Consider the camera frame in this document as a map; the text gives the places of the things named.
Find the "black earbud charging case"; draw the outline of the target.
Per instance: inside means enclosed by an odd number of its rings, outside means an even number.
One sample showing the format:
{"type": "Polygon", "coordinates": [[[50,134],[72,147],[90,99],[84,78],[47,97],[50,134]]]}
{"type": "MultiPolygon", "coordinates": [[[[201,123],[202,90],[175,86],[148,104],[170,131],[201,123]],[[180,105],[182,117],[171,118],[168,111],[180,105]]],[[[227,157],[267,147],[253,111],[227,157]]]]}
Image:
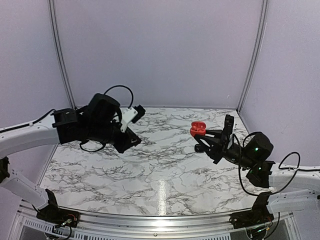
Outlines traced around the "black earbud charging case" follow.
{"type": "Polygon", "coordinates": [[[196,145],[194,146],[194,151],[195,151],[196,153],[203,153],[203,152],[204,152],[204,149],[203,149],[203,147],[202,147],[200,144],[196,144],[196,145]]]}

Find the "red round charging case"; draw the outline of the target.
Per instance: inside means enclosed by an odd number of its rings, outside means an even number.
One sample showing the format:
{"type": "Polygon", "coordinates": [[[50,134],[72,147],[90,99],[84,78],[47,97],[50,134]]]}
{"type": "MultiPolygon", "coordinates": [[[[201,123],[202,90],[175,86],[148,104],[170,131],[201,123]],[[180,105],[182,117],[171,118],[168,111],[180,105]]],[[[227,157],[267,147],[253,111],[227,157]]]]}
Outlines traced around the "red round charging case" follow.
{"type": "Polygon", "coordinates": [[[193,121],[191,123],[190,134],[192,137],[196,135],[205,136],[207,125],[203,121],[193,121]]]}

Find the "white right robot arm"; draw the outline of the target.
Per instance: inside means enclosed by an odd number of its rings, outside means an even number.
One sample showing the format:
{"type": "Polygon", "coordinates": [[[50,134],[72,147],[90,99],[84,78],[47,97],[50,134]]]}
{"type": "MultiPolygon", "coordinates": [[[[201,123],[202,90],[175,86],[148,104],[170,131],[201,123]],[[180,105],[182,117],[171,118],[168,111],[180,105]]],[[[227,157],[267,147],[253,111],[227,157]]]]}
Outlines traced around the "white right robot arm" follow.
{"type": "Polygon", "coordinates": [[[248,212],[247,219],[258,224],[267,215],[280,212],[320,209],[320,169],[300,168],[268,160],[273,145],[262,133],[257,132],[247,145],[240,145],[232,131],[207,130],[191,127],[191,136],[197,141],[196,152],[204,152],[214,164],[225,159],[247,171],[246,178],[255,187],[269,189],[258,194],[248,212]]]}

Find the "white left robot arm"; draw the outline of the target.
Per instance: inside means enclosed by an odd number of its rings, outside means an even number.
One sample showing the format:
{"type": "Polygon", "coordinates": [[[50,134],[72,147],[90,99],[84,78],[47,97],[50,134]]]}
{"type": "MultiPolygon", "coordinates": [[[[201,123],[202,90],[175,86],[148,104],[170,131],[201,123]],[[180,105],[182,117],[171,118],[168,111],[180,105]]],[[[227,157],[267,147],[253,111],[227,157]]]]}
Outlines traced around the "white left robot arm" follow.
{"type": "Polygon", "coordinates": [[[141,106],[122,111],[114,98],[97,93],[79,109],[50,110],[39,119],[0,131],[0,186],[32,204],[53,223],[63,219],[63,211],[47,190],[15,171],[8,156],[39,146],[78,141],[81,146],[95,141],[104,148],[110,144],[118,153],[137,146],[141,139],[129,128],[146,113],[141,106]]]}

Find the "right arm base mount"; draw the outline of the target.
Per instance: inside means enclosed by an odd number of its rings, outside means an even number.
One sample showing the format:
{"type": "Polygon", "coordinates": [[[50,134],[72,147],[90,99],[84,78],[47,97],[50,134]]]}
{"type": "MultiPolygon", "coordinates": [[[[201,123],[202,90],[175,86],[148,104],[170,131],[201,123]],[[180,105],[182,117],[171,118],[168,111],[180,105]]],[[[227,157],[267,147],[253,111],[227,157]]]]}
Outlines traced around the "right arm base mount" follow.
{"type": "Polygon", "coordinates": [[[233,225],[233,228],[247,228],[273,221],[275,219],[274,215],[267,209],[270,193],[270,191],[260,193],[250,210],[232,213],[229,222],[233,225]]]}

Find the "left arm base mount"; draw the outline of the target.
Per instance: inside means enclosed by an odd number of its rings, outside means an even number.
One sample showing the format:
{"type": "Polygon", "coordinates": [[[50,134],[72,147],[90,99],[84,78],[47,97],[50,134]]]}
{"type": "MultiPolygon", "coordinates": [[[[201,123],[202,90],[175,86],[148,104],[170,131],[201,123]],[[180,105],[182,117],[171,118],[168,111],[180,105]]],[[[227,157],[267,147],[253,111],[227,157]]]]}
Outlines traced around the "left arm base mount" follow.
{"type": "Polygon", "coordinates": [[[80,213],[59,207],[55,194],[49,189],[45,189],[45,192],[48,198],[47,205],[43,208],[35,208],[37,211],[36,217],[58,226],[62,226],[66,222],[66,225],[76,228],[79,223],[80,213]]]}

